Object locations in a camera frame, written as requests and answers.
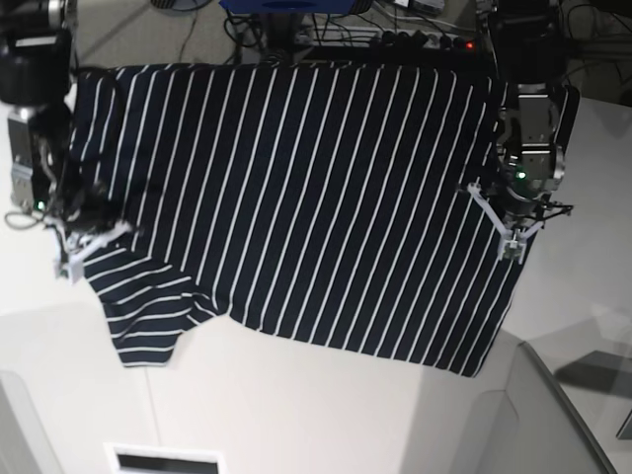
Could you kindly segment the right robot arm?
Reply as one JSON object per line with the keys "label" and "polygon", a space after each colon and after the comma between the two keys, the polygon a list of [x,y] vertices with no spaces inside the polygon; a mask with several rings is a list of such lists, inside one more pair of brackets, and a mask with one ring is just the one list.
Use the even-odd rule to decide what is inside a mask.
{"label": "right robot arm", "polygon": [[1,4],[1,102],[10,109],[11,202],[17,214],[51,230],[53,269],[75,283],[87,260],[127,232],[100,184],[82,177],[85,161],[71,156],[74,114],[65,102],[73,80],[93,73],[113,89],[115,122],[100,164],[119,139],[124,103],[118,80],[99,67],[74,60],[74,1],[4,1]]}

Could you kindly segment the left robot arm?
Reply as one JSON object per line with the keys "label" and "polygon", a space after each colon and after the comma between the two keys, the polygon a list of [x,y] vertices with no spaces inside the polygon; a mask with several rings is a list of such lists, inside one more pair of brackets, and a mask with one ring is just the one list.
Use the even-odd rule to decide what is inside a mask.
{"label": "left robot arm", "polygon": [[568,65],[557,1],[479,1],[477,26],[506,95],[492,162],[464,187],[499,234],[497,258],[523,263],[546,220],[571,207],[552,200],[566,168],[557,99]]}

